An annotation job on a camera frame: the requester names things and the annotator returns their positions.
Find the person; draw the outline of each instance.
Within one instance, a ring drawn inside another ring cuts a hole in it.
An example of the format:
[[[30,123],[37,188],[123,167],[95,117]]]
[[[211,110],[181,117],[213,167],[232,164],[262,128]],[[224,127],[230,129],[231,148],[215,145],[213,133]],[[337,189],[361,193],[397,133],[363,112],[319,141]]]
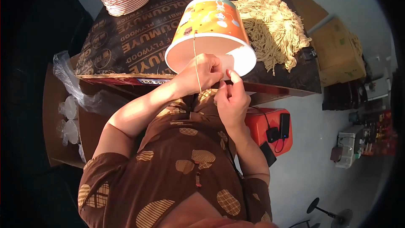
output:
[[[200,54],[108,120],[79,185],[89,227],[277,227],[269,168],[244,123],[250,97],[234,71],[226,74],[233,85],[221,80],[219,58]]]

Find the person's left hand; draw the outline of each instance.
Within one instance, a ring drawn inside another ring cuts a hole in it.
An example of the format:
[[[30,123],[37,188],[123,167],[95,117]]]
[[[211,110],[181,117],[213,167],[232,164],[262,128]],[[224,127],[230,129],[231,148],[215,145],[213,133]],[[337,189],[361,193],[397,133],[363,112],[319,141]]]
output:
[[[224,77],[222,63],[218,57],[213,54],[199,54],[187,64],[182,72],[170,81],[172,84],[175,84],[180,97],[200,92],[196,74],[196,63],[201,91],[209,89]]]

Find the table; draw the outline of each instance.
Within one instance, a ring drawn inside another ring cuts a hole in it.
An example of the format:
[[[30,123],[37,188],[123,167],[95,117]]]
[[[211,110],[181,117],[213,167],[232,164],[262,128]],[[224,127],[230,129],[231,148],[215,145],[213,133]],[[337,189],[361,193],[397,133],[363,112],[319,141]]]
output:
[[[175,73],[165,63],[165,49],[190,1],[149,0],[138,11],[121,17],[110,16],[102,8],[78,55],[76,75],[90,83],[113,85],[161,84],[172,79]],[[296,11],[291,0],[283,1]],[[272,76],[258,62],[242,77],[246,91],[257,92],[251,96],[252,105],[321,93],[317,62],[304,60],[303,50],[295,56],[297,65],[291,73],[277,64]]]

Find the orange paper bucket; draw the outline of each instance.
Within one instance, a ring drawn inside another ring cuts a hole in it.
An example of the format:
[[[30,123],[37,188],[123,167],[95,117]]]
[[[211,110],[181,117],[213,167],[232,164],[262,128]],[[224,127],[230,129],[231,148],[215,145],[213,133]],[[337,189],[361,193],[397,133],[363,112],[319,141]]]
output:
[[[196,54],[220,58],[224,73],[233,69],[243,76],[256,64],[242,19],[229,0],[193,0],[188,4],[165,54],[167,65],[175,73],[181,72],[194,57],[193,40]]]

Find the brown shirt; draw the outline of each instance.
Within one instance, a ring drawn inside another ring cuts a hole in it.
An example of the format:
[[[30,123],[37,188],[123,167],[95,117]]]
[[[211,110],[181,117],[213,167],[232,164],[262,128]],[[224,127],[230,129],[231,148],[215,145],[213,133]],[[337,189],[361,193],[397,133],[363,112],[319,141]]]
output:
[[[89,227],[157,227],[195,192],[224,217],[271,220],[267,184],[238,178],[224,130],[195,120],[162,120],[155,128],[148,129],[147,144],[133,158],[104,153],[86,164],[78,211]]]

